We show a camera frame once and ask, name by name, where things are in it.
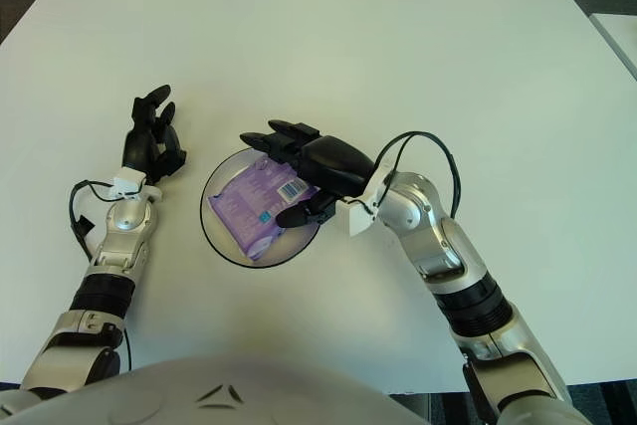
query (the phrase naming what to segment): white tabletop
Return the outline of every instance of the white tabletop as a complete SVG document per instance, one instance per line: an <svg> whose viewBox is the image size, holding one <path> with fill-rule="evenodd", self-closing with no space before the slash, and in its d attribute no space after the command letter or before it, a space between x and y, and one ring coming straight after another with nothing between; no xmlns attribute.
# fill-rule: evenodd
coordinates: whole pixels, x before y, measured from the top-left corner
<svg viewBox="0 0 637 425"><path fill-rule="evenodd" d="M637 79L637 15L592 14L590 21Z"/></svg>
<svg viewBox="0 0 637 425"><path fill-rule="evenodd" d="M135 96L170 83L186 166L126 317L135 366L262 350L384 392L466 389L447 324L381 225L321 228L266 271L221 259L199 225L208 175L266 120L374 157L438 133L458 219L568 383L637 376L637 83L572 0L37 0L0 45L0 379L19 381L87 261L78 180L118 169ZM403 170L451 181L414 141ZM106 208L79 209L104 232Z"/></svg>

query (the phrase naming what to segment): white bracket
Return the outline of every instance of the white bracket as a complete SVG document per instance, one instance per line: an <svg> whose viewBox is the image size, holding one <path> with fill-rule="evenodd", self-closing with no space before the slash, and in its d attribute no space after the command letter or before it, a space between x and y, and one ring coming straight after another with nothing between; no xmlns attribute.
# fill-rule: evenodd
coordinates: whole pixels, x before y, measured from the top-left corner
<svg viewBox="0 0 637 425"><path fill-rule="evenodd" d="M150 198L153 201L161 201L161 190L155 186L148 186L145 182L145 173L123 166L112 179L108 197L136 200Z"/></svg>
<svg viewBox="0 0 637 425"><path fill-rule="evenodd" d="M392 167L389 162L381 163L360 196L344 197L336 202L335 220L349 236L362 233L378 216L378 201L387 187L384 180Z"/></svg>

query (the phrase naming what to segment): wet wipes pack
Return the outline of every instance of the wet wipes pack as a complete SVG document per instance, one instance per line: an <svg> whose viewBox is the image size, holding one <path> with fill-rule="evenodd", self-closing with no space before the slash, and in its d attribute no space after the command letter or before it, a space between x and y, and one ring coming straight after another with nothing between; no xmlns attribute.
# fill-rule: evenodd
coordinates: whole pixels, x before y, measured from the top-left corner
<svg viewBox="0 0 637 425"><path fill-rule="evenodd" d="M277 214L316 191L288 164L264 154L207 199L243 253L254 261L285 231L277 225Z"/></svg>

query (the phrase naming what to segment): silver arm segment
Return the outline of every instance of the silver arm segment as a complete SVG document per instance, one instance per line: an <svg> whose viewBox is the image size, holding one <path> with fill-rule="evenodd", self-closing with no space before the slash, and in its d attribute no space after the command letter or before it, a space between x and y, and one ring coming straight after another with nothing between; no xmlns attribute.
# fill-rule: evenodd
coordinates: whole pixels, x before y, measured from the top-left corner
<svg viewBox="0 0 637 425"><path fill-rule="evenodd" d="M504 298L467 235L447 216L430 181L415 173L395 174L378 218L398 236L449 321L467 360L463 371L483 420L589 423L570 405L559 373L520 312ZM548 399L561 403L551 410L563 420L532 421L543 410L535 407L543 407ZM517 421L523 415L529 421Z"/></svg>
<svg viewBox="0 0 637 425"><path fill-rule="evenodd" d="M156 226L148 195L115 202L99 245L70 310L61 314L27 371L21 390L41 398L71 392L117 375L123 318L148 256Z"/></svg>

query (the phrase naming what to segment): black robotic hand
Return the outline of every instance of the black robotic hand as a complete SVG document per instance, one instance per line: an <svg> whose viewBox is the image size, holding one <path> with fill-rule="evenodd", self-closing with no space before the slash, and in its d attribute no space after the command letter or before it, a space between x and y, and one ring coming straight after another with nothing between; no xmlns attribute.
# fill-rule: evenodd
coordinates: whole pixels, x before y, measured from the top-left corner
<svg viewBox="0 0 637 425"><path fill-rule="evenodd" d="M137 98L132 105L134 126L126 136L122 166L146 173L146 183L155 184L162 176L170 176L186 161L186 152L179 145L177 132L172 127L175 103L170 102L155 117L155 111L170 95L170 85L150 92L145 98ZM159 144L165 150L159 152Z"/></svg>
<svg viewBox="0 0 637 425"><path fill-rule="evenodd" d="M315 195L277 215L282 228L322 224L334 215L335 202L362 194L374 162L353 146L303 123L272 119L270 134L242 133L241 139L278 163L289 164L300 179L319 188Z"/></svg>

